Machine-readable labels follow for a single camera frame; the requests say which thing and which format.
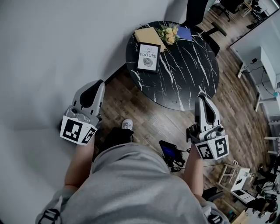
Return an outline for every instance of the picture frame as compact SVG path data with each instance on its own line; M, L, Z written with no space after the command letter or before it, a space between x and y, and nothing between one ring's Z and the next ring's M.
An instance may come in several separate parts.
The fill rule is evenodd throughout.
M160 45L139 42L137 70L158 73L160 50Z

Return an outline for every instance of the round table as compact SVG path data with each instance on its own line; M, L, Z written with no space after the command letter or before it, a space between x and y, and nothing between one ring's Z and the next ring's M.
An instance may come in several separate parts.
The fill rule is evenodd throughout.
M161 28L169 21L143 25ZM126 46L126 64L136 86L154 102L174 110L193 110L198 95L212 98L219 84L219 67L214 53L201 35L191 31L192 41L180 39L173 45L164 42L158 73L137 71L137 40L132 35Z

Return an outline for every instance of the flower bouquet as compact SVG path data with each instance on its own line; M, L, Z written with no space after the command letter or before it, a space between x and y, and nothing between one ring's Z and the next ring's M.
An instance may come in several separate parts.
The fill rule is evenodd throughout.
M155 28L159 37L167 44L172 45L176 40L179 40L177 36L178 25L169 24L169 26L161 25L161 29Z

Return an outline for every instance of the wooden floor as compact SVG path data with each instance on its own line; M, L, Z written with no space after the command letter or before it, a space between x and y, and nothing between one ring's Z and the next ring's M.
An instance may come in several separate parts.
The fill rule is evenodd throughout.
M207 31L212 28L211 22L215 21L227 32L227 37L219 32L212 35L221 47L217 56L220 83L213 102L222 116L230 148L230 155L216 163L232 164L236 160L241 166L256 172L260 163L268 163L266 152L269 146L263 137L270 131L263 109L260 108L257 112L253 109L256 102L255 89L245 77L236 77L241 63L228 48L233 41L249 31L246 26L253 17L247 15L242 18L241 13L237 13L231 14L231 18L231 22L228 22L224 14L219 17L210 10L199 25ZM135 86L127 70L106 86L101 115L102 137L96 140L97 147L113 127L120 126L125 118L131 118L134 122L135 142L147 145L159 153L160 140L176 144L180 150L189 148L189 143L186 143L186 128L194 123L193 114L170 110L154 103ZM205 189L215 186L222 168L222 165L205 167ZM215 203L225 214L230 209L236 213L244 209L239 202L233 203L232 196L228 194Z

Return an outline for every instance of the black office chair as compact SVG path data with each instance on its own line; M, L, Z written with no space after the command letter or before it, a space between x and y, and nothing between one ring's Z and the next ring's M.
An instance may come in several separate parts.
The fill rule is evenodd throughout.
M210 35L217 31L221 32L224 36L227 36L227 33L215 22L212 23L214 28L207 32L204 32L204 30L197 27L197 25L203 20L207 2L208 0L189 0L186 21L182 23L182 25L200 33L202 38L213 50L215 56L217 56L220 51L220 46L210 37Z
M215 199L221 198L223 195L224 195L224 192L222 192L222 191L217 192L217 187L211 187L211 188L203 191L202 197L206 201L213 202Z
M224 13L226 15L226 17L228 18L228 21L230 21L231 19L229 18L229 13L231 12L232 14L235 14L235 13L239 12L239 9L237 7L240 4L242 4L243 2L244 2L244 0L234 0L234 1L220 0L220 5L223 6L224 8L222 8L221 6L217 6L217 5L214 5L214 6L221 10L221 13L218 14L218 16L221 16L222 13Z

